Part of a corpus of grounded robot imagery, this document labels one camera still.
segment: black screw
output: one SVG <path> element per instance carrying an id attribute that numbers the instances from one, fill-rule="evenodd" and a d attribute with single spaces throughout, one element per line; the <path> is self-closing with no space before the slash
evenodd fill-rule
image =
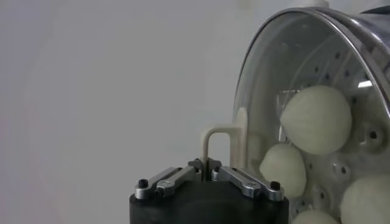
<path id="1" fill-rule="evenodd" d="M 155 191 L 154 191 L 154 195 L 158 198 L 162 198 L 164 196 L 164 191 L 163 189 L 161 188 L 157 188 Z"/>
<path id="2" fill-rule="evenodd" d="M 148 185 L 149 183 L 147 182 L 147 179 L 140 179 L 138 181 L 138 187 L 140 188 L 147 188 Z"/>
<path id="3" fill-rule="evenodd" d="M 271 181 L 270 186 L 271 186 L 271 189 L 274 191 L 280 190 L 280 183 L 277 181 Z"/>
<path id="4" fill-rule="evenodd" d="M 370 138 L 376 139 L 377 137 L 378 136 L 377 136 L 377 133 L 375 131 L 370 132 Z"/>

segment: silver metal bracket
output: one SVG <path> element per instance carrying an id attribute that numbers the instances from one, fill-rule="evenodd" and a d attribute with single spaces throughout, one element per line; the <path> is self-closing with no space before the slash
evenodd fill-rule
<path id="1" fill-rule="evenodd" d="M 255 198 L 264 194 L 272 201 L 283 201 L 284 190 L 279 183 L 270 183 L 266 180 L 259 180 L 253 175 L 239 169 L 232 169 L 222 166 L 219 170 L 212 171 L 213 181 L 229 181 L 238 187 L 243 195 Z"/>
<path id="2" fill-rule="evenodd" d="M 193 166 L 186 166 L 179 172 L 165 180 L 157 183 L 155 194 L 158 197 L 167 197 L 175 194 L 175 190 L 185 181 L 196 181 L 196 169 Z"/>
<path id="3" fill-rule="evenodd" d="M 135 186 L 134 196 L 137 199 L 148 199 L 151 198 L 154 194 L 154 191 L 156 189 L 157 183 L 165 179 L 167 177 L 170 177 L 171 175 L 179 172 L 178 168 L 170 167 L 161 173 L 157 174 L 156 176 L 152 177 L 147 181 L 146 187 L 141 187 L 138 184 Z"/>

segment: beige plastic hook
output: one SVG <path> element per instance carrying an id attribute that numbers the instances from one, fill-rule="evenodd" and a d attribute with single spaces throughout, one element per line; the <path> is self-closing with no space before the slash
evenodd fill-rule
<path id="1" fill-rule="evenodd" d="M 241 107 L 232 124 L 215 125 L 202 132 L 200 143 L 202 146 L 201 161 L 206 164 L 208 159 L 208 142 L 215 133 L 226 133 L 230 138 L 230 166 L 244 169 L 246 167 L 246 136 L 248 126 L 248 113 Z"/>

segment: white wall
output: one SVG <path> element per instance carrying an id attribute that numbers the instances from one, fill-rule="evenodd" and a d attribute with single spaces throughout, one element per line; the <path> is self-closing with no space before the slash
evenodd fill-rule
<path id="1" fill-rule="evenodd" d="M 3 0 L 0 223 L 127 223 L 137 179 L 230 122 L 247 45 L 286 2 L 246 1 Z"/>

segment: transparent plastic dome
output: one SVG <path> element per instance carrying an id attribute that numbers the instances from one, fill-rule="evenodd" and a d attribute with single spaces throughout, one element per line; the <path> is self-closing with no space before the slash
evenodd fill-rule
<path id="1" fill-rule="evenodd" d="M 381 55 L 385 61 L 388 57 L 372 47 L 369 58 L 362 58 L 358 50 L 364 48 L 353 48 L 337 27 L 299 10 L 274 16 L 250 45 L 234 107 L 235 114 L 241 107 L 248 111 L 246 165 L 241 169 L 261 177 L 259 166 L 267 151 L 281 142 L 293 144 L 280 116 L 301 90 L 331 86 L 342 93 L 351 108 L 352 130 L 341 149 L 326 155 L 300 150 L 307 184 L 301 197 L 289 198 L 292 218 L 317 209 L 337 220 L 343 193 L 355 180 L 390 174 L 388 97 L 377 86 L 380 79 L 362 63 L 371 60 L 376 69 L 384 69 L 375 57 Z"/>

